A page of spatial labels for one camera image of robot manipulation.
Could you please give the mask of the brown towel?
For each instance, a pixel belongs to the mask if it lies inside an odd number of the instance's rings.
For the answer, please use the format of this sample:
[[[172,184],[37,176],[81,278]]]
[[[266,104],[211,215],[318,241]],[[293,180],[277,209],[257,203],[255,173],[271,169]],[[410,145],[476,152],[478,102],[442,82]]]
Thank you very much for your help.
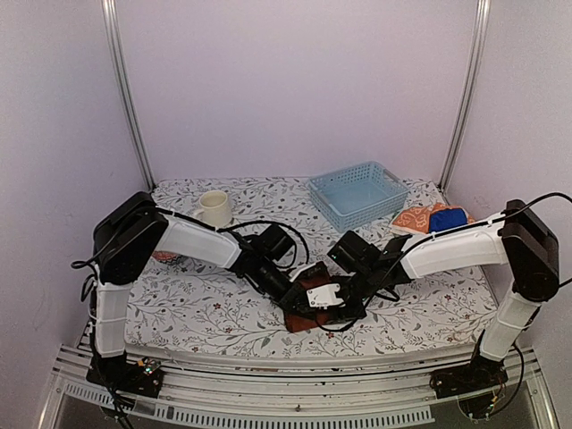
[[[322,261],[300,267],[291,274],[290,280],[299,282],[306,291],[317,286],[332,283],[327,266]],[[320,325],[330,324],[330,312],[334,310],[335,307],[312,309],[317,311],[316,320],[307,320],[296,315],[289,315],[283,311],[286,329],[291,333],[295,333],[314,329]]]

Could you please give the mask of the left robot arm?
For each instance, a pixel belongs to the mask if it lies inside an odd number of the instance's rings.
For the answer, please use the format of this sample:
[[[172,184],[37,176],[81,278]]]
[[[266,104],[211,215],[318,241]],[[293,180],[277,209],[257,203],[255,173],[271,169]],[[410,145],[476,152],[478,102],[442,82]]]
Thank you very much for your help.
[[[299,277],[276,263],[294,242],[278,223],[258,234],[243,236],[220,230],[156,205],[140,191],[102,220],[93,231],[93,264],[97,273],[95,350],[102,357],[99,374],[114,388],[132,381],[125,352],[127,304],[134,282],[154,255],[192,258],[223,268],[250,281],[278,307],[307,315],[307,292]]]

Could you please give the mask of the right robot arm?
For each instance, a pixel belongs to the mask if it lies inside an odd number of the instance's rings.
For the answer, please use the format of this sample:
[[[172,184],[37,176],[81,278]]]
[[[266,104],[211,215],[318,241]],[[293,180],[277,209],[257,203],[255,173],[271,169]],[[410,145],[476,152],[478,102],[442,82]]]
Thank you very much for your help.
[[[383,249],[348,231],[328,256],[343,271],[356,275],[354,290],[363,298],[434,273],[509,265],[512,285],[479,338],[476,359],[462,371],[462,382],[471,390],[482,389],[495,377],[496,363],[507,356],[542,304],[560,288],[558,240],[531,207],[518,199],[483,221],[395,237]]]

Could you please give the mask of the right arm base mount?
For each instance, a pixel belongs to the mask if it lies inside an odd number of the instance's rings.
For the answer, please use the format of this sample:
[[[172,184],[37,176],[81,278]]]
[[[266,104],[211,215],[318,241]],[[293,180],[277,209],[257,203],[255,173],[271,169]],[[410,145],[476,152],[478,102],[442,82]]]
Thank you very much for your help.
[[[504,362],[482,357],[475,351],[470,361],[432,371],[429,386],[438,399],[501,387],[508,381]]]

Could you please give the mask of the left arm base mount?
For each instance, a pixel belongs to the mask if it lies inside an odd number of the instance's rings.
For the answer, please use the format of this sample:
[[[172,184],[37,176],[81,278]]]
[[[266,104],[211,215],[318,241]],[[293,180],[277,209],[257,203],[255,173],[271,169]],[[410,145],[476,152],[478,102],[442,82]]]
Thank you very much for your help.
[[[164,371],[159,360],[143,357],[130,363],[127,355],[100,357],[90,362],[86,380],[112,391],[128,392],[156,399],[163,385]]]

